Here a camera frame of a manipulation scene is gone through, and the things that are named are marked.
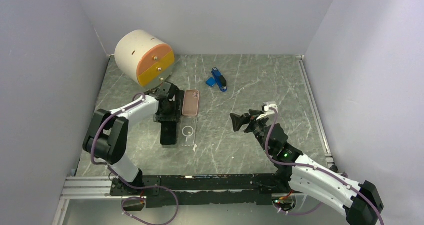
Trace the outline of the black smartphone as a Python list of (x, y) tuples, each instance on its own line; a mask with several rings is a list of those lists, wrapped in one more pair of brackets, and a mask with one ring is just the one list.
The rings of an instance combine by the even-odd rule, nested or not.
[(177, 144), (178, 123), (174, 121), (161, 122), (160, 144), (162, 146), (173, 146)]
[(182, 116), (184, 97), (185, 97), (185, 91), (184, 90), (178, 90), (174, 95), (175, 114), (178, 117)]

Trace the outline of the clear transparent phone case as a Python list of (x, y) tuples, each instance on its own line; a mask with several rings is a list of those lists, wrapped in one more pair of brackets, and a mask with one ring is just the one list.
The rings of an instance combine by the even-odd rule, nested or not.
[(195, 116), (184, 116), (180, 124), (180, 144), (193, 147), (196, 141), (198, 119)]

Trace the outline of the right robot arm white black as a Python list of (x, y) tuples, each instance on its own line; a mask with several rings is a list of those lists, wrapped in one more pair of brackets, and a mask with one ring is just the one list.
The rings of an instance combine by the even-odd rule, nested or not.
[(274, 181), (278, 191), (310, 196), (344, 216), (350, 225), (384, 224), (384, 204), (372, 182), (351, 180), (315, 162), (289, 143), (277, 119), (268, 124), (270, 116), (278, 117), (276, 108), (269, 112), (250, 110), (242, 115), (231, 113), (230, 118), (235, 132), (246, 126), (244, 132), (254, 135), (277, 168)]

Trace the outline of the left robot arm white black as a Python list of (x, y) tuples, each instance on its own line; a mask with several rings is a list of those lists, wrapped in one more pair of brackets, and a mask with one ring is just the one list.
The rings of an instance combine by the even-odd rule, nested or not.
[(103, 165), (123, 179), (123, 188), (137, 195), (144, 186), (143, 172), (128, 157), (127, 141), (130, 128), (147, 117), (161, 125), (160, 144), (177, 144), (177, 128), (181, 121), (184, 90), (163, 82), (159, 87), (140, 93), (135, 99), (113, 110), (99, 109), (91, 119), (82, 144), (94, 165)]

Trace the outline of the pink phone case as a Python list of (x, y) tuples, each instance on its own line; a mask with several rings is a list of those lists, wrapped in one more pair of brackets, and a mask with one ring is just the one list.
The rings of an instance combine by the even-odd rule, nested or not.
[(182, 115), (196, 117), (199, 113), (200, 92), (188, 89), (184, 92)]

